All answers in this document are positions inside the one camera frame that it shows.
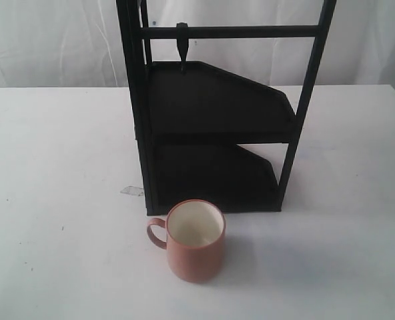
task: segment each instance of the metal bar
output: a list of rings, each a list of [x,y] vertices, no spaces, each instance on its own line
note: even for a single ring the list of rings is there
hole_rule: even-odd
[[[127,69],[129,93],[135,134],[139,151],[139,162],[143,175],[145,192],[145,206],[147,213],[154,212],[155,188],[152,179],[152,158],[149,113],[147,110],[147,96],[145,94],[145,65],[143,46],[139,36],[139,15],[136,0],[116,0],[119,27],[123,45],[123,55]]]
[[[292,135],[292,140],[288,145],[286,151],[284,166],[282,167],[282,173],[279,180],[278,189],[278,204],[282,204],[285,197],[286,186],[290,178],[292,164],[294,157],[296,156],[298,141],[303,130],[304,119],[309,107],[310,97],[312,96],[313,87],[315,85],[316,76],[318,75],[318,69],[322,54],[324,53],[324,47],[328,31],[330,30],[332,16],[336,7],[336,0],[324,0],[322,12],[320,14],[319,28],[320,34],[315,38],[312,47],[312,53],[310,54],[309,64],[306,71],[306,77],[304,78],[304,84],[300,100],[298,102],[298,108],[296,113],[296,128]]]
[[[147,0],[141,0],[141,22],[143,23],[143,27],[149,27],[149,16],[147,13]],[[145,51],[145,62],[147,65],[151,65],[151,47],[150,47],[150,39],[144,39],[144,51]]]
[[[143,39],[177,39],[175,27],[143,28]],[[274,25],[249,27],[189,27],[190,39],[227,39],[227,38],[301,38],[316,37],[319,25]]]

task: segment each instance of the mug handle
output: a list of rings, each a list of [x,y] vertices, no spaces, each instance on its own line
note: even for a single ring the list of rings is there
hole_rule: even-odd
[[[151,242],[153,242],[159,248],[166,249],[166,242],[155,236],[155,234],[151,230],[152,225],[158,225],[159,227],[165,229],[165,221],[160,218],[153,218],[149,222],[147,222],[147,235],[149,236]]]

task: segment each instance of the pink mug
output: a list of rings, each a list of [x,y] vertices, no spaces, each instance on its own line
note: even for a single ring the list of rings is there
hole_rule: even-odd
[[[158,239],[152,225],[166,229],[166,242]],[[186,200],[168,213],[166,221],[153,218],[147,224],[150,240],[167,251],[171,270],[180,278],[200,283],[214,277],[224,257],[226,220],[212,203]]]

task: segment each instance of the table surface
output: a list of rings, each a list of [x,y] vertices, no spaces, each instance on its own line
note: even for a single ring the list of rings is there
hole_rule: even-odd
[[[279,174],[284,145],[247,148]],[[204,285],[171,273],[129,186],[128,89],[0,89],[0,319],[395,319],[390,86],[315,88],[283,211],[227,215]]]

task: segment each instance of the mug rim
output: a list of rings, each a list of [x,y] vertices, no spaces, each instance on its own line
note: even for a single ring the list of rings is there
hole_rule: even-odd
[[[223,230],[220,233],[220,235],[218,236],[218,238],[216,240],[212,241],[211,243],[209,243],[207,245],[202,245],[200,247],[195,247],[195,246],[191,246],[191,245],[185,245],[185,244],[177,241],[174,237],[172,237],[171,233],[169,232],[169,228],[168,228],[168,221],[169,221],[169,218],[171,217],[171,213],[173,213],[173,211],[175,209],[177,209],[177,207],[179,207],[180,205],[183,205],[184,203],[192,202],[192,201],[204,202],[204,203],[207,203],[208,205],[211,205],[212,207],[214,207],[217,210],[217,212],[222,216],[222,219],[223,219]],[[206,200],[202,200],[202,199],[188,199],[188,200],[184,200],[182,202],[177,203],[176,205],[174,205],[171,208],[171,210],[169,210],[168,216],[166,217],[166,221],[165,221],[165,228],[166,228],[167,234],[169,235],[169,238],[173,242],[175,242],[175,244],[177,244],[177,245],[179,245],[179,246],[181,246],[181,247],[183,247],[185,249],[197,249],[197,250],[199,250],[199,249],[204,249],[206,247],[209,247],[209,246],[213,245],[214,243],[218,242],[223,237],[223,235],[224,235],[224,233],[226,231],[226,219],[224,218],[224,214],[222,213],[222,211],[216,205],[214,205],[213,203],[211,203],[209,201],[206,201]]]

